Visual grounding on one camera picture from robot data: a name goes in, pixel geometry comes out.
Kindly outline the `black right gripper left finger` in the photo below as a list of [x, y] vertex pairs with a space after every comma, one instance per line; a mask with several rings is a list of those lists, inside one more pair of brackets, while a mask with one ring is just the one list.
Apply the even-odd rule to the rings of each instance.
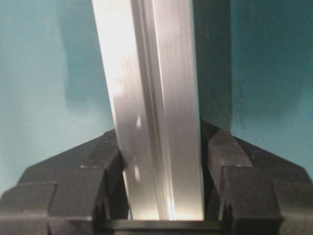
[[29, 166], [0, 199], [3, 235], [92, 235], [129, 206], [114, 130]]

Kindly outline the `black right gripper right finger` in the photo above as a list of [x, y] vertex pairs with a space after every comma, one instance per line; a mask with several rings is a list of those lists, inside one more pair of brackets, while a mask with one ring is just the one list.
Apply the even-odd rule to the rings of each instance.
[[205, 217], [233, 235], [310, 235], [313, 182], [305, 168], [201, 122]]

